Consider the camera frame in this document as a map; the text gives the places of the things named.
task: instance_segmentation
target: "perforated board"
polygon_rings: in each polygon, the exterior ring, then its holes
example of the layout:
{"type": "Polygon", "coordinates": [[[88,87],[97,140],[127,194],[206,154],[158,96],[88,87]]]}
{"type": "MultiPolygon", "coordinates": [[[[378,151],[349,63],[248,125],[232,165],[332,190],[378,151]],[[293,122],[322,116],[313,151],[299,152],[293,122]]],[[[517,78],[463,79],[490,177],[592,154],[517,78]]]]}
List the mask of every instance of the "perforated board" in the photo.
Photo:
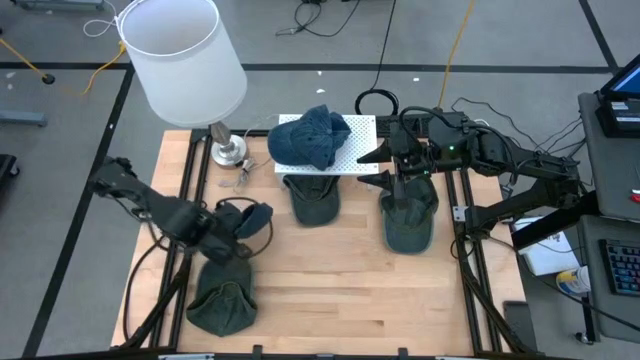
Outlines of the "perforated board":
{"type": "MultiPolygon", "coordinates": [[[[298,120],[302,115],[282,114],[280,124],[298,120]]],[[[376,117],[373,115],[343,115],[351,128],[351,135],[344,145],[336,151],[336,162],[321,171],[312,165],[290,166],[276,163],[278,175],[367,175],[378,173],[378,164],[358,164],[356,160],[378,147],[376,136],[376,117]]]]}

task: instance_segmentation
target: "lamp base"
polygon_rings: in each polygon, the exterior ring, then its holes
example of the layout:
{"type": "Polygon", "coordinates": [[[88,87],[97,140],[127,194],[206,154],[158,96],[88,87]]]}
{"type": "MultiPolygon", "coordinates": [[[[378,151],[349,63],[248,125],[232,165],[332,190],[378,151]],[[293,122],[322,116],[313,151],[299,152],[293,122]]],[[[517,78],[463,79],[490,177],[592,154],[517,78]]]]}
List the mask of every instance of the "lamp base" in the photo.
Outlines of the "lamp base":
{"type": "Polygon", "coordinates": [[[237,135],[231,135],[227,145],[214,142],[211,146],[211,158],[222,168],[240,167],[248,156],[247,143],[237,135]]]}

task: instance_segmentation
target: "yellow cable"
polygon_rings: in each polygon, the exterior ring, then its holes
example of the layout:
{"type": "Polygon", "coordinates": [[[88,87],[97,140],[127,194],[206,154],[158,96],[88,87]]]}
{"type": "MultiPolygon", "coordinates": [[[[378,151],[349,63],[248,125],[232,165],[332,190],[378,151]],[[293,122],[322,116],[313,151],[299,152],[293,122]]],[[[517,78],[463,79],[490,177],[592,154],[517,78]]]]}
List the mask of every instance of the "yellow cable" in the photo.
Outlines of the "yellow cable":
{"type": "Polygon", "coordinates": [[[43,78],[47,77],[47,74],[43,73],[37,67],[35,67],[29,60],[27,60],[27,58],[22,56],[22,54],[20,54],[16,49],[14,49],[11,45],[4,41],[3,38],[0,38],[0,44],[4,45],[7,49],[9,49],[9,51],[11,51],[15,56],[22,60],[23,63],[27,64],[27,66],[30,67],[31,70],[37,72],[43,78]]]}
{"type": "Polygon", "coordinates": [[[120,51],[118,52],[118,55],[116,55],[113,59],[111,59],[111,61],[109,61],[108,63],[102,65],[101,67],[98,68],[98,70],[96,70],[92,75],[91,78],[89,79],[89,84],[87,85],[87,88],[84,89],[83,92],[80,93],[80,96],[86,95],[89,90],[91,90],[91,87],[93,86],[93,80],[95,80],[96,76],[98,75],[98,73],[104,69],[106,69],[107,67],[109,67],[111,64],[113,64],[114,62],[118,61],[118,59],[122,56],[122,54],[124,54],[125,51],[127,51],[127,48],[124,46],[124,44],[122,43],[122,41],[119,42],[120,45],[120,51]]]}
{"type": "Polygon", "coordinates": [[[469,20],[469,15],[473,11],[473,6],[475,4],[475,0],[470,0],[469,7],[467,8],[467,13],[464,15],[464,21],[462,21],[462,25],[460,25],[460,29],[458,30],[458,36],[456,36],[456,41],[453,43],[453,48],[451,48],[451,53],[449,54],[449,61],[447,61],[447,68],[444,70],[444,80],[442,81],[442,89],[440,90],[440,99],[438,100],[438,107],[442,105],[442,100],[444,99],[444,92],[447,89],[447,78],[449,78],[449,69],[451,68],[451,62],[453,62],[453,55],[456,53],[456,49],[458,48],[458,42],[460,42],[460,38],[462,37],[462,33],[464,32],[464,28],[467,26],[467,20],[469,20]]]}

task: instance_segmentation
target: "baseball cap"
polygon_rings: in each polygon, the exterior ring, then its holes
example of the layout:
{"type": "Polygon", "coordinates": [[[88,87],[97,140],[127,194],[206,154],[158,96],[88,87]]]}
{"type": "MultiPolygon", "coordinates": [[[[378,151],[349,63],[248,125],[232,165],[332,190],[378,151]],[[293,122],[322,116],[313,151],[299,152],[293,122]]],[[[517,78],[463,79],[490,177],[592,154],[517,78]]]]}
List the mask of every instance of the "baseball cap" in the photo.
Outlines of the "baseball cap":
{"type": "Polygon", "coordinates": [[[399,254],[420,254],[433,237],[433,217],[438,210],[438,193],[427,176],[406,184],[406,203],[398,206],[393,194],[380,193],[380,207],[387,247],[399,254]]]}
{"type": "Polygon", "coordinates": [[[309,109],[298,120],[271,129],[267,146],[279,164],[313,165],[325,170],[333,165],[336,150],[350,134],[351,129],[342,115],[329,113],[326,105],[320,105],[309,109]]]}
{"type": "Polygon", "coordinates": [[[253,274],[246,259],[234,257],[224,266],[207,261],[187,319],[214,335],[231,335],[254,323],[258,308],[253,297],[253,274]]]}
{"type": "Polygon", "coordinates": [[[340,176],[285,175],[293,213],[305,226],[330,223],[340,212],[340,176]]]}

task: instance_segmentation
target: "wooden tabletop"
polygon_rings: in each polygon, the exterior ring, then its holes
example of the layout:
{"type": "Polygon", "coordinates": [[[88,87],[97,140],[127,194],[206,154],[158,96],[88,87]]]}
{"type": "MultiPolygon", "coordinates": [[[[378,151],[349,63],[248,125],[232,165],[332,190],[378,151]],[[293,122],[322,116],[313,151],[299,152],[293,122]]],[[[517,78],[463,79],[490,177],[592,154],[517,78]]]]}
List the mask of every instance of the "wooden tabletop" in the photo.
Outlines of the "wooden tabletop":
{"type": "MultiPolygon", "coordinates": [[[[177,196],[189,137],[190,131],[165,132],[151,184],[158,192],[177,196]]],[[[266,138],[249,138],[247,142],[258,163],[269,158],[266,138]]],[[[198,164],[196,161],[191,196],[198,164]]],[[[235,180],[237,175],[238,170],[223,170],[211,162],[204,194],[209,207],[218,199],[236,195],[218,183],[235,180]]],[[[464,204],[459,176],[454,176],[458,201],[464,204]]],[[[497,178],[474,172],[470,178],[477,205],[502,199],[497,178]]],[[[265,353],[391,355],[406,347],[411,355],[472,355],[458,262],[449,253],[454,235],[444,176],[434,175],[433,182],[440,205],[431,247],[421,255],[397,255],[382,240],[378,188],[369,190],[355,178],[341,178],[341,209],[336,221],[324,227],[302,228],[273,164],[252,172],[248,186],[241,189],[242,196],[274,208],[273,243],[251,260],[258,304],[256,322],[220,338],[184,319],[179,351],[250,353],[253,345],[262,345],[265,353]]],[[[511,242],[504,225],[496,226],[492,235],[511,242]]],[[[247,244],[259,248],[267,236],[265,228],[247,244]]],[[[132,265],[151,244],[147,228],[142,227],[132,265]]],[[[484,250],[493,300],[502,312],[503,301],[525,299],[516,259],[511,250],[492,242],[485,242],[484,250]]],[[[165,257],[166,253],[156,250],[140,267],[132,288],[129,332],[157,301],[165,257]]],[[[205,260],[202,255],[194,259],[187,304],[193,300],[205,260]]],[[[476,307],[483,345],[489,349],[484,312],[479,304],[476,307]]],[[[165,314],[162,343],[168,339],[172,316],[171,304],[165,314]]],[[[113,344],[123,342],[121,321],[122,310],[113,344]]]]}

